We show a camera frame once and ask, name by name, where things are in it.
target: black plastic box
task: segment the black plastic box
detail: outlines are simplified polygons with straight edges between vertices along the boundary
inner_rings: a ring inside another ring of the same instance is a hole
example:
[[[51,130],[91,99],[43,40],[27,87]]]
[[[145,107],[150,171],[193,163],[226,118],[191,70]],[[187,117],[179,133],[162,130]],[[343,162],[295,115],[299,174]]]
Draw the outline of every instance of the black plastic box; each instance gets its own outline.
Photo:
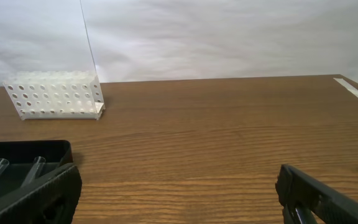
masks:
[[[21,187],[34,158],[46,164],[40,177]],[[0,223],[71,223],[81,177],[68,141],[0,142],[9,166],[0,176]]]

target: wooden table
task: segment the wooden table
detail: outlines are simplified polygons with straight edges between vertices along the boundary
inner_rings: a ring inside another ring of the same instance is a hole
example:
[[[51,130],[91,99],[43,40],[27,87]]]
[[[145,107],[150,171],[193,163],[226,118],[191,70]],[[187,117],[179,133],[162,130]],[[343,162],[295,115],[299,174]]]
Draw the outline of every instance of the wooden table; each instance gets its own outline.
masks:
[[[281,164],[358,201],[358,99],[333,77],[107,83],[100,121],[21,121],[0,88],[0,141],[72,143],[73,223],[283,223]]]

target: white sheet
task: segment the white sheet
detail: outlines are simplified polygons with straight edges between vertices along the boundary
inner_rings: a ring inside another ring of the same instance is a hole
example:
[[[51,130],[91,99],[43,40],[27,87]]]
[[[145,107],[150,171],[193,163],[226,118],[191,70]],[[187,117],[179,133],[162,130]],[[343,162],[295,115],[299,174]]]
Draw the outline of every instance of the white sheet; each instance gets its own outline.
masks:
[[[358,0],[82,0],[102,82],[341,73]]]
[[[94,70],[79,0],[0,0],[0,86],[21,70]]]

